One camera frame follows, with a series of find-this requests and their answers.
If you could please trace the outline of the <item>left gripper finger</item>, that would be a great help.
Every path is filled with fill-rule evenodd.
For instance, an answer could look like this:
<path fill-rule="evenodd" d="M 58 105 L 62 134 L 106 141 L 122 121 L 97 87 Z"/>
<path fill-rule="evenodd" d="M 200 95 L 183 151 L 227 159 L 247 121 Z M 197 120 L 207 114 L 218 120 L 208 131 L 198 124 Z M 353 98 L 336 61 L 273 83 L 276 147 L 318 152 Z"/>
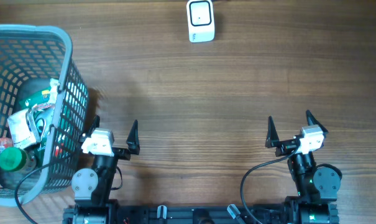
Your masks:
<path fill-rule="evenodd" d="M 140 143 L 138 135 L 138 121 L 135 120 L 131 127 L 130 133 L 127 137 L 126 144 L 128 145 L 128 150 L 131 154 L 139 155 L 140 153 Z"/>
<path fill-rule="evenodd" d="M 89 126 L 89 129 L 87 130 L 86 132 L 86 135 L 87 136 L 91 136 L 93 131 L 99 127 L 99 124 L 100 124 L 100 117 L 98 115 L 96 115 L 93 119 L 93 122 L 91 123 L 91 125 Z"/>

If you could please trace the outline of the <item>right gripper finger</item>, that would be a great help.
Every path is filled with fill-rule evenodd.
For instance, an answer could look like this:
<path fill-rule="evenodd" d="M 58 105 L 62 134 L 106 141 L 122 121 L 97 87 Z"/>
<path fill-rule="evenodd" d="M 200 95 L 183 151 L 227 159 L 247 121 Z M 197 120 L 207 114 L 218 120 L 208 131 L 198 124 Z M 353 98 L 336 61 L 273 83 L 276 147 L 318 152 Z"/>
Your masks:
<path fill-rule="evenodd" d="M 277 130 L 275 124 L 273 122 L 272 116 L 268 117 L 268 130 L 267 130 L 267 137 L 265 140 L 265 147 L 278 147 L 280 144 L 280 140 L 277 134 Z"/>
<path fill-rule="evenodd" d="M 323 134 L 328 134 L 328 130 L 313 116 L 310 110 L 306 110 L 306 120 L 309 126 L 318 125 Z"/>

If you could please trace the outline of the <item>green glove package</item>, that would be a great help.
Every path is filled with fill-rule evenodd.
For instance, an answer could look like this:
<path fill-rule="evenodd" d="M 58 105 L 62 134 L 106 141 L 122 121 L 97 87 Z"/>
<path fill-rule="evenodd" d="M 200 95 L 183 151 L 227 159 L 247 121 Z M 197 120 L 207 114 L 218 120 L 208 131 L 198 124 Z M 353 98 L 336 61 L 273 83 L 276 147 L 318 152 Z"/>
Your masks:
<path fill-rule="evenodd" d="M 50 131 L 50 125 L 54 114 L 55 104 L 48 103 L 49 96 L 50 87 L 37 91 L 19 101 L 19 105 L 22 109 L 28 108 L 33 112 L 34 121 L 41 138 L 40 145 L 34 147 L 37 156 L 42 156 L 44 154 L 47 136 Z"/>

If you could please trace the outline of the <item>white foil pouch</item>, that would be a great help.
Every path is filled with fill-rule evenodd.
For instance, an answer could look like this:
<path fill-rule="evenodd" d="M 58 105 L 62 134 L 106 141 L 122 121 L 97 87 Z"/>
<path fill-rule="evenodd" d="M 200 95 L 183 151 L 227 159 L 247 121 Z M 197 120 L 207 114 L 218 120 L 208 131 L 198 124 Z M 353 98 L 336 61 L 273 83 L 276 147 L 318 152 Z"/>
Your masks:
<path fill-rule="evenodd" d="M 31 109 L 20 110 L 7 119 L 14 147 L 25 149 L 40 142 Z"/>

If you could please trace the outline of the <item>green lid seasoning jar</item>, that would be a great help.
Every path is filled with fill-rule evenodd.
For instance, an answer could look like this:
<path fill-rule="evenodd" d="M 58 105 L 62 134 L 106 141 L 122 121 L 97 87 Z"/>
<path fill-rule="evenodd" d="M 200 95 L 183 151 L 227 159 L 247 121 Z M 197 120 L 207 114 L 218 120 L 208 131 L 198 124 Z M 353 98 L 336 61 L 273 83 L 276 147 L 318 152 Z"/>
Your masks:
<path fill-rule="evenodd" d="M 37 166 L 34 154 L 17 147 L 8 147 L 0 153 L 0 168 L 6 172 L 29 173 Z"/>

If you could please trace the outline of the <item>orange snack packet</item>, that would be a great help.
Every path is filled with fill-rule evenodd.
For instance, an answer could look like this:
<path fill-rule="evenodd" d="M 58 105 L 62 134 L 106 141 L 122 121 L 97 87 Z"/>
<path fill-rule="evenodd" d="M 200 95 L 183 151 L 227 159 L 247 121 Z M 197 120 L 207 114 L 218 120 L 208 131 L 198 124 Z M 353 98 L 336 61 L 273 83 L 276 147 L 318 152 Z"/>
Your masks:
<path fill-rule="evenodd" d="M 11 138 L 0 138 L 0 154 L 8 147 L 13 146 L 13 141 Z"/>

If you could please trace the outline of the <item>light green wipes packet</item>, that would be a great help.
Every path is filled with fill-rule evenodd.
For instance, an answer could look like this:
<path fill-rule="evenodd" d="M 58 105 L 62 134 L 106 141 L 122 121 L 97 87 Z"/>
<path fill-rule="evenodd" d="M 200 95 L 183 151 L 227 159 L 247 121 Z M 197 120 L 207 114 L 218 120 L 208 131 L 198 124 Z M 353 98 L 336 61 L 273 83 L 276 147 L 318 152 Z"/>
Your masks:
<path fill-rule="evenodd" d="M 51 78 L 50 79 L 50 96 L 48 99 L 48 103 L 55 104 L 57 101 L 58 96 L 58 87 L 59 81 L 57 79 Z"/>

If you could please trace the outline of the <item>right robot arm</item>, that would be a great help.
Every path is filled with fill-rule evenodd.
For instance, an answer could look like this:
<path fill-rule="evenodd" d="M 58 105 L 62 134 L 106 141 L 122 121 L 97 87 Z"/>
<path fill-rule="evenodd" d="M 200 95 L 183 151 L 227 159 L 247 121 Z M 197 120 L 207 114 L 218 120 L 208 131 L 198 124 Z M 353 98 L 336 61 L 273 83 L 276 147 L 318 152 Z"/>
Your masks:
<path fill-rule="evenodd" d="M 293 139 L 281 141 L 273 118 L 268 118 L 265 147 L 275 148 L 277 157 L 286 156 L 297 196 L 287 196 L 280 212 L 281 223 L 339 223 L 337 192 L 342 172 L 331 164 L 317 164 L 314 151 L 324 146 L 328 130 L 306 111 L 308 125 Z"/>

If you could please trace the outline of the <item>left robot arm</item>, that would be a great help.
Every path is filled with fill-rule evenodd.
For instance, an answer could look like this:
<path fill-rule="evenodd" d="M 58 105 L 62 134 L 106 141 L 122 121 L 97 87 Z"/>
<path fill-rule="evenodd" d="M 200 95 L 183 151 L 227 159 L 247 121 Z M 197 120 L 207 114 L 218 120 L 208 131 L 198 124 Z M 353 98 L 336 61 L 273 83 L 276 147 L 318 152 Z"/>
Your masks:
<path fill-rule="evenodd" d="M 93 155 L 94 160 L 90 168 L 80 169 L 72 177 L 75 206 L 64 210 L 63 223 L 117 223 L 119 204 L 109 196 L 121 188 L 112 186 L 115 174 L 121 173 L 118 161 L 128 161 L 140 153 L 139 124 L 137 120 L 133 122 L 126 148 L 114 147 L 113 132 L 99 124 L 100 117 L 96 115 L 89 130 L 79 138 L 83 153 Z"/>

